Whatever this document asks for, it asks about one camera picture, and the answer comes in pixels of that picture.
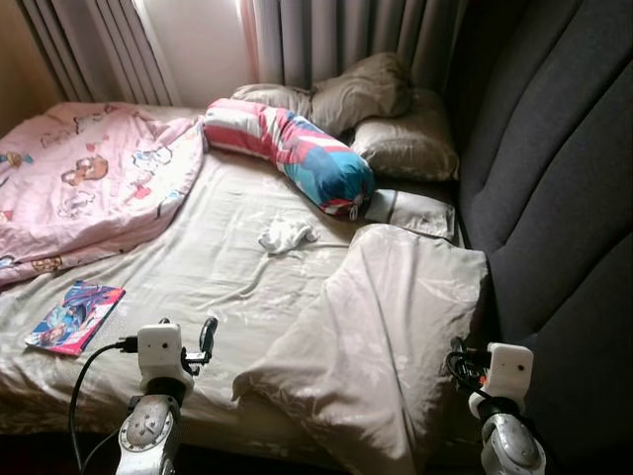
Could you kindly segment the colourful comic book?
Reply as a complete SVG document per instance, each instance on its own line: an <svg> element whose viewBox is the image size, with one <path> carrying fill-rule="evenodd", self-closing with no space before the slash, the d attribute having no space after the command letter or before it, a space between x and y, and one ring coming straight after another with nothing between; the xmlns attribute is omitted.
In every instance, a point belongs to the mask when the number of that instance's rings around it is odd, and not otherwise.
<svg viewBox="0 0 633 475"><path fill-rule="evenodd" d="M41 351L80 356L124 295L123 288L77 280L24 342Z"/></svg>

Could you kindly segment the beige bed sheet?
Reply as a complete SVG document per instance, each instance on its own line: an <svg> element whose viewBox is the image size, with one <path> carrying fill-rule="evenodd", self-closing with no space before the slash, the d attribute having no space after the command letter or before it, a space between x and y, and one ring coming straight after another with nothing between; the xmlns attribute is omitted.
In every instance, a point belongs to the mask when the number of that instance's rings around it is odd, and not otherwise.
<svg viewBox="0 0 633 475"><path fill-rule="evenodd" d="M273 218L300 219L317 241L268 256L259 234ZM186 403L182 443L203 449L333 469L333 457L266 400L236 399L233 381L256 362L322 282L342 263L357 225L322 216L276 168L245 155L210 152L172 225L100 261L44 273L0 289L0 437L45 435L68 456L68 427L83 449L91 434L117 428L139 371L130 354L112 351L83 368L80 357L28 347L26 336L77 280L123 288L90 347L115 342L167 318L194 343L216 316L212 362Z"/></svg>

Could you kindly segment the crumpled white sock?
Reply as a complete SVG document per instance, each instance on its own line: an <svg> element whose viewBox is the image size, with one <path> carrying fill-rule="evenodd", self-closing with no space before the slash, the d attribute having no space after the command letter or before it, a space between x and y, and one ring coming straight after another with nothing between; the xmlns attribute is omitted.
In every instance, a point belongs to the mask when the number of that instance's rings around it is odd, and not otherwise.
<svg viewBox="0 0 633 475"><path fill-rule="evenodd" d="M280 256L318 238L312 223L300 219L273 218L259 234L257 241L268 256Z"/></svg>

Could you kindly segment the pink cartoon print blanket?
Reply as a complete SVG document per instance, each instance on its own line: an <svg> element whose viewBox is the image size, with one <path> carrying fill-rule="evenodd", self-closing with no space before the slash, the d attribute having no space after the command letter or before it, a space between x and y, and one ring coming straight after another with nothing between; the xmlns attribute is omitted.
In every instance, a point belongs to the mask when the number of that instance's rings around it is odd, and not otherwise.
<svg viewBox="0 0 633 475"><path fill-rule="evenodd" d="M62 103L0 139L0 286L162 235L207 153L198 113Z"/></svg>

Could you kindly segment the red white blue bolster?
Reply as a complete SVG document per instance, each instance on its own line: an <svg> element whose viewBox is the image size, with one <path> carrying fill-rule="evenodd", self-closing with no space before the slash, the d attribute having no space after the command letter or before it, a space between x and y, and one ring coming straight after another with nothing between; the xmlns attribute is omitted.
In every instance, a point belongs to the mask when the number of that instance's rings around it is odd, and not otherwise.
<svg viewBox="0 0 633 475"><path fill-rule="evenodd" d="M265 159L323 213L360 219L376 191L365 158L289 109L222 98L205 110L208 144Z"/></svg>

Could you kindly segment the flat grey pillowcase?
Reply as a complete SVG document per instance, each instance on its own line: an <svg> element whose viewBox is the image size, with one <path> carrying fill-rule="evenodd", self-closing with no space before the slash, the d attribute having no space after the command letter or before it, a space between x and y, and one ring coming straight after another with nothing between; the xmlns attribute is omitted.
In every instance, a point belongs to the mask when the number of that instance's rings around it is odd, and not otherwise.
<svg viewBox="0 0 633 475"><path fill-rule="evenodd" d="M449 243L457 241L456 209L429 196L380 189L372 196L363 217L368 222L406 228Z"/></svg>

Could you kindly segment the small brown pillow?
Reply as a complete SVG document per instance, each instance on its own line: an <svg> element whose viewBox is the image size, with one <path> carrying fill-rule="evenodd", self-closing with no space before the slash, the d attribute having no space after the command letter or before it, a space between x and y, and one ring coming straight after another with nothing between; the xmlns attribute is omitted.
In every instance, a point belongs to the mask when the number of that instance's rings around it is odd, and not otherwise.
<svg viewBox="0 0 633 475"><path fill-rule="evenodd" d="M230 98L253 101L266 107L288 109L303 117L307 117L313 108L311 91L280 85L280 83L248 83L248 85L238 87Z"/></svg>

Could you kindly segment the beige pillow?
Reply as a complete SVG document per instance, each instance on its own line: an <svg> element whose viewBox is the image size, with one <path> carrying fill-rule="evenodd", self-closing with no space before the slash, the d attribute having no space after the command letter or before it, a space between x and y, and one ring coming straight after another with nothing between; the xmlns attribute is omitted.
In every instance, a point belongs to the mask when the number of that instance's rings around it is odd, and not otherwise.
<svg viewBox="0 0 633 475"><path fill-rule="evenodd" d="M405 114L358 124L351 148L379 177L417 182L460 177L460 155L452 140L446 105L431 90L414 90Z"/></svg>

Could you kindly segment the large brown pillow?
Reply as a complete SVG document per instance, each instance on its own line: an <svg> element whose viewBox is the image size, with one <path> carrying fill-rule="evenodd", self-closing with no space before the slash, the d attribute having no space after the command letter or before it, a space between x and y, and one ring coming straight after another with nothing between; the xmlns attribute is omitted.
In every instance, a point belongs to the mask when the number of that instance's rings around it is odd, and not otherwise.
<svg viewBox="0 0 633 475"><path fill-rule="evenodd" d="M381 51L314 86L305 118L340 137L366 119L402 115L411 103L411 82L403 61L393 51Z"/></svg>

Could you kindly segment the dark grey upholstered bed frame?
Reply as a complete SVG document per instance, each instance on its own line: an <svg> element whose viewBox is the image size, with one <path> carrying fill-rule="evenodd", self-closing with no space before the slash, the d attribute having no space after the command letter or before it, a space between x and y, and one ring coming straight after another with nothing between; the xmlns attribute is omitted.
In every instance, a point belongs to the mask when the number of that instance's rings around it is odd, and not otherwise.
<svg viewBox="0 0 633 475"><path fill-rule="evenodd" d="M490 267L479 335L534 354L550 475L630 475L632 0L469 0L446 99Z"/></svg>

